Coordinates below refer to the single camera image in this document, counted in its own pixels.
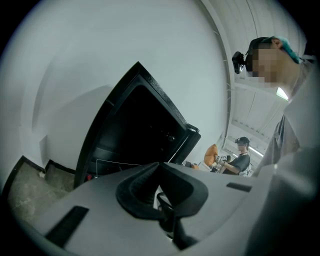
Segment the vr headset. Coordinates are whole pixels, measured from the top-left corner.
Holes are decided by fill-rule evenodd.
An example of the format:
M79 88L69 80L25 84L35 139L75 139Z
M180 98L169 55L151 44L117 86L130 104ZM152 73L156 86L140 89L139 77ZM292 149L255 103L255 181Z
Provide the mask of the vr headset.
M237 138L234 143L236 144L245 144L247 143L248 145L250 144L250 140L247 138L247 137L240 137L240 138Z
M259 37L257 39L252 40L250 42L249 49L245 55L247 56L248 54L252 54L252 49L254 45L260 43L261 41L267 38L268 37ZM246 64L244 55L240 51L237 51L232 57L232 63L234 67L234 72L236 74L240 74L241 71L244 69L244 65Z

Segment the ceiling beam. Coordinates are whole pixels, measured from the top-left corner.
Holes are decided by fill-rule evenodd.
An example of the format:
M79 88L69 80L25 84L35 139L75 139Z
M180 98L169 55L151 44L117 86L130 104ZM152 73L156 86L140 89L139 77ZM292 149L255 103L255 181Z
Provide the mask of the ceiling beam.
M252 92L264 93L273 99L280 102L287 102L287 100L277 96L277 88L265 88L263 82L251 81L243 78L236 78L234 81L234 86L249 90Z
M244 130L245 132L253 135L254 137L256 137L260 143L265 144L265 146L268 145L269 143L269 138L265 137L264 135L262 135L261 133L257 132L254 129L249 128L248 126L237 122L236 120L232 120L231 124L241 130Z
M235 157L233 154L237 155L237 152L229 149L229 147L227 147L227 146L226 146L223 150L224 150L225 152L227 152L228 154L230 154L230 156L232 156L232 157Z

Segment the light fixture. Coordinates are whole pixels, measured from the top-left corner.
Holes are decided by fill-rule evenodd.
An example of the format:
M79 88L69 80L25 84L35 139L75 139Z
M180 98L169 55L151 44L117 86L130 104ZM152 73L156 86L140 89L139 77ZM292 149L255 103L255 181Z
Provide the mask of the light fixture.
M263 154L261 154L259 151L255 150L253 147L250 147L250 146L249 146L249 149L251 149L252 151L256 152L259 156L264 157Z
M276 90L276 95L288 101L288 96L286 95L284 90L282 90L281 88L278 88L278 90Z

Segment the concrete floor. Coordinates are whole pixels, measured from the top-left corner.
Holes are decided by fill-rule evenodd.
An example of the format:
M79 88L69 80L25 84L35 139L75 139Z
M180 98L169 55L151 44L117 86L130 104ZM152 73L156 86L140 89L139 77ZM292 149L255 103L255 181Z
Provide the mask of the concrete floor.
M42 178L38 170L24 163L10 188L8 204L18 218L33 225L38 216L73 190L74 178L53 165Z

